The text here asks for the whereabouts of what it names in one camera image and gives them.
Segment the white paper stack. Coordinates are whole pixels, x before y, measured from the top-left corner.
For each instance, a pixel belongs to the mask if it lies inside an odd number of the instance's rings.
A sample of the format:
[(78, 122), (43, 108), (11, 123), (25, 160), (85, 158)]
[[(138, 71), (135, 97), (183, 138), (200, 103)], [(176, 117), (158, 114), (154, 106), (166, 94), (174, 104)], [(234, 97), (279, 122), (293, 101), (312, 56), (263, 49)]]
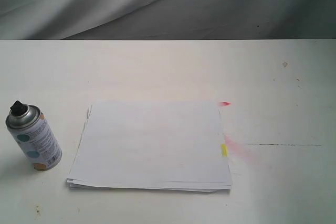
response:
[(72, 187), (213, 192), (232, 187), (224, 132), (213, 101), (91, 105)]

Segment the white spray paint can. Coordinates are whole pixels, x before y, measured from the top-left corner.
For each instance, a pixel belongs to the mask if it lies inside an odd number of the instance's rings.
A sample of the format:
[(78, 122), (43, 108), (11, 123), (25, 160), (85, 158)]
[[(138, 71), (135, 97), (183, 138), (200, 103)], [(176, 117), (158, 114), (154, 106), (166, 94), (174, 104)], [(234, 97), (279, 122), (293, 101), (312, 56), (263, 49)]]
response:
[(5, 123), (34, 169), (49, 170), (60, 162), (62, 150), (39, 107), (17, 100)]

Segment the yellow sticky tab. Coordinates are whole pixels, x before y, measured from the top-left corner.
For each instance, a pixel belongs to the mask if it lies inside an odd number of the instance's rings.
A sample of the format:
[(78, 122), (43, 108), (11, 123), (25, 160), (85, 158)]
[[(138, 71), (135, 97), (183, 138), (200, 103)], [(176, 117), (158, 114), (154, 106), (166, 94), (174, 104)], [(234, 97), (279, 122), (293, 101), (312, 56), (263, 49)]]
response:
[(226, 145), (225, 145), (225, 144), (222, 144), (222, 145), (221, 145), (221, 148), (222, 148), (222, 156), (223, 156), (223, 157), (226, 157), (226, 156), (227, 156), (227, 148), (226, 148)]

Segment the grey backdrop cloth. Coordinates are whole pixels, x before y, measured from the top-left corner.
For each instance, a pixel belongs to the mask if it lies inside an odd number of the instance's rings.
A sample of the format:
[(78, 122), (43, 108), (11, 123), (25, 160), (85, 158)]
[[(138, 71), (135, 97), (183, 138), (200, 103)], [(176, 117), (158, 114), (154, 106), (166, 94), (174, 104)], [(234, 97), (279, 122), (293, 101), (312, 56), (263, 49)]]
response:
[(330, 39), (335, 0), (1, 0), (1, 39)]

